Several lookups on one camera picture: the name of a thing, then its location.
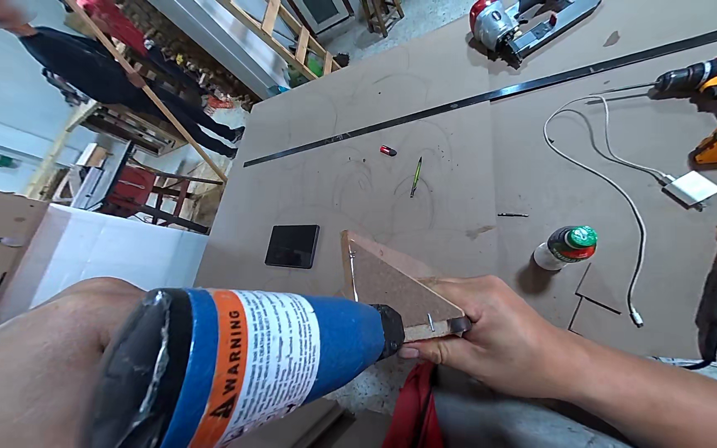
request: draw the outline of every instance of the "drill bit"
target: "drill bit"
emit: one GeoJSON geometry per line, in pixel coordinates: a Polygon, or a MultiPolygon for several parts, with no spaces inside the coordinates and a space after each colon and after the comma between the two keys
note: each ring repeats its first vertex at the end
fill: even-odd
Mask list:
{"type": "Polygon", "coordinates": [[[628,85],[627,87],[611,88],[610,90],[604,90],[603,92],[592,93],[592,95],[602,95],[603,93],[621,92],[622,90],[632,90],[633,88],[654,87],[655,85],[657,85],[656,82],[646,82],[643,84],[628,85]]]}

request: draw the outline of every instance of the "nail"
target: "nail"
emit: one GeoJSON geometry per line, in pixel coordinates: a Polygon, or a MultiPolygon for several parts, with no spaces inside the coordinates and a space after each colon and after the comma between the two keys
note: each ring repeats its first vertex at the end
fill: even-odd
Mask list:
{"type": "Polygon", "coordinates": [[[419,357],[419,350],[411,347],[403,347],[400,351],[398,351],[398,356],[404,360],[413,360],[414,358],[419,357]]]}

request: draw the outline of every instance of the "black tablet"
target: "black tablet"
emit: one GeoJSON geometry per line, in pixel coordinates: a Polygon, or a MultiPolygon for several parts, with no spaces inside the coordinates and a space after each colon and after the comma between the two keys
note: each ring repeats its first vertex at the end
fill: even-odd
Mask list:
{"type": "Polygon", "coordinates": [[[264,264],[310,270],[314,263],[319,226],[274,226],[264,264]]]}

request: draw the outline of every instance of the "green bottle cap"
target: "green bottle cap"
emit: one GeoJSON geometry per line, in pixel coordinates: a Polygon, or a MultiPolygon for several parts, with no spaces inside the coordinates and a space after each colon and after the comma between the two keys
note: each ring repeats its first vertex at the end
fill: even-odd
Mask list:
{"type": "Polygon", "coordinates": [[[575,227],[566,236],[566,242],[569,243],[569,246],[577,249],[595,246],[597,244],[597,231],[588,226],[575,227]]]}

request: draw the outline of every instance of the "orange warning label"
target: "orange warning label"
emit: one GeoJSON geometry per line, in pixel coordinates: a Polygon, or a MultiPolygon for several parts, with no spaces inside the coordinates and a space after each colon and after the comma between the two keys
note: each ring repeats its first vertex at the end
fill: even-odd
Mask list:
{"type": "Polygon", "coordinates": [[[190,446],[226,446],[294,411],[317,378],[319,325],[303,296],[211,290],[220,339],[209,400],[190,446]]]}
{"type": "Polygon", "coordinates": [[[212,391],[190,446],[215,446],[231,421],[248,362],[248,325],[242,302],[234,292],[212,291],[217,306],[217,345],[212,391]]]}

